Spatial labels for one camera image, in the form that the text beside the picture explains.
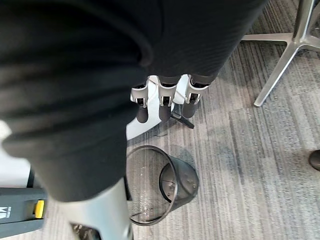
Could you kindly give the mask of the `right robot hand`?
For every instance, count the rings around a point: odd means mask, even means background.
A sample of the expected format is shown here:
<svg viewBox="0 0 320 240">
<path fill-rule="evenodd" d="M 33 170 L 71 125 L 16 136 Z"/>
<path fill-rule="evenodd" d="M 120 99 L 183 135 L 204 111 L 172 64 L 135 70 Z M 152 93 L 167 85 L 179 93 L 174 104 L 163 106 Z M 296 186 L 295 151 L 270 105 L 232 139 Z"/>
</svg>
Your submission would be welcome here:
<svg viewBox="0 0 320 240">
<path fill-rule="evenodd" d="M 0 118 L 4 150 L 29 161 L 78 240 L 131 240 L 127 125 L 159 115 L 189 76 L 191 118 L 264 0 L 3 0 Z"/>
</svg>

